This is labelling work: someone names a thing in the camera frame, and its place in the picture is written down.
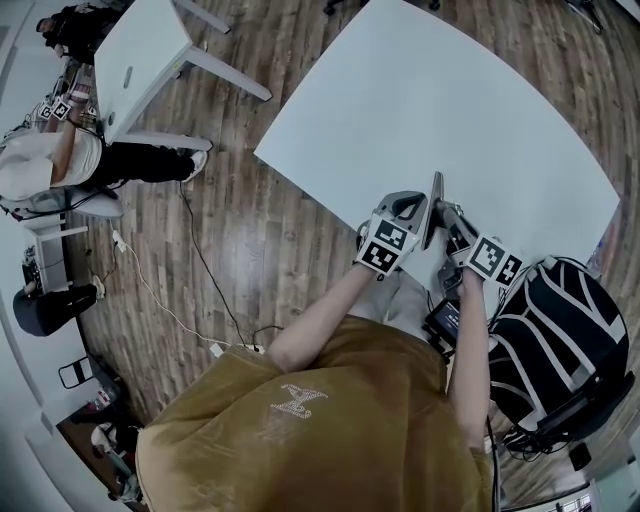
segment white tabletop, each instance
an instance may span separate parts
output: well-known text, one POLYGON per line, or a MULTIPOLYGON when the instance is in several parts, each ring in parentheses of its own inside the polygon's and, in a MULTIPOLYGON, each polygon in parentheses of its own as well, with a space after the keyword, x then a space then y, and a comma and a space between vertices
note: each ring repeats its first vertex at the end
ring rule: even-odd
POLYGON ((178 71, 190 47, 191 38, 171 0, 136 0, 129 7, 95 55, 98 106, 107 143, 127 133, 166 75, 178 71))
MULTIPOLYGON (((525 79, 401 0, 372 0, 353 19, 256 155, 353 228, 390 192, 429 196, 441 171, 445 198, 527 264, 547 254, 586 261, 618 204, 589 150, 525 79)), ((403 265, 434 291, 443 241, 441 231, 403 265)))

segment person's hair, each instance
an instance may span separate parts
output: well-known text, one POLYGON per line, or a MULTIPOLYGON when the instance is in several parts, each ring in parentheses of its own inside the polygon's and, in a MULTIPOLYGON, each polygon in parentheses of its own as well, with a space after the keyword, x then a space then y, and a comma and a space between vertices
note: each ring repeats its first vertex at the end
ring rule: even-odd
POLYGON ((42 18, 39 22, 38 22, 38 26, 36 27, 36 31, 37 32, 41 32, 41 28, 42 28, 42 24, 46 21, 49 21, 50 18, 42 18))

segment white shoe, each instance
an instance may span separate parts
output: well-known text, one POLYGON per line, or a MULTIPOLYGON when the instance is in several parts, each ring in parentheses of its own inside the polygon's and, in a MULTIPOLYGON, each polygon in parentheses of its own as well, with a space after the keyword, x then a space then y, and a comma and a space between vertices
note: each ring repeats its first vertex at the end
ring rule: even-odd
POLYGON ((93 276, 91 278, 91 284, 96 287, 96 300, 104 299, 104 296, 107 293, 107 290, 104 287, 104 284, 100 280, 98 276, 93 276))
POLYGON ((207 164, 209 155, 206 151, 196 151, 189 158, 193 160, 193 171, 191 172, 191 174, 189 174, 189 177, 187 179, 182 180, 182 183, 188 183, 202 172, 202 169, 204 169, 204 166, 207 164))

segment black and white striped bag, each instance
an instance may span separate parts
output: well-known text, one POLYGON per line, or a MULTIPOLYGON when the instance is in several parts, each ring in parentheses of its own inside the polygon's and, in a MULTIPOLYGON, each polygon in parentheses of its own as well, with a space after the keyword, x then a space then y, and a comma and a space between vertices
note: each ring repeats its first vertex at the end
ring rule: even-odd
POLYGON ((524 272, 490 337, 491 398, 519 435, 548 446, 600 428, 633 385, 622 315, 573 260, 549 257, 524 272))

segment white cable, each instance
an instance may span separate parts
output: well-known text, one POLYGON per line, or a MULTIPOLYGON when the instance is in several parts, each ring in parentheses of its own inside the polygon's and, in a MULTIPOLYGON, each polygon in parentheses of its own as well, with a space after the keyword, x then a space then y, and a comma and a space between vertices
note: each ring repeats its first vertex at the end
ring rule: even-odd
POLYGON ((131 246, 127 243, 127 242, 122 242, 124 244, 124 246, 129 249, 131 251, 131 253, 133 254, 133 257, 136 259, 136 263, 138 265, 138 277, 140 277, 140 280, 142 281, 142 284, 145 285, 145 287, 147 288, 147 290, 149 290, 149 293, 151 294, 151 296, 153 297, 153 300, 156 301, 156 304, 161 308, 164 309, 167 313, 169 313, 176 322, 178 322, 178 324, 180 324, 180 327, 182 327, 185 331, 190 332, 191 334, 195 334, 198 338, 200 338, 201 340, 204 341, 212 341, 214 343, 220 343, 222 345, 227 345, 227 346, 231 346, 231 343, 227 343, 226 341, 220 341, 220 340, 214 340, 212 338, 206 338, 205 336, 202 336, 200 333, 197 333, 196 331, 193 331, 191 329, 189 329, 188 327, 186 327, 181 321, 180 319, 173 314, 173 311, 171 311, 170 309, 164 307, 162 305, 162 303, 158 300, 158 297, 156 297, 155 293, 153 293, 153 290, 151 289, 151 286, 149 286, 149 283, 147 283, 147 281, 145 280, 144 276, 142 275, 142 267, 140 266, 140 260, 138 259, 138 255, 136 254, 136 251, 134 251, 131 246))

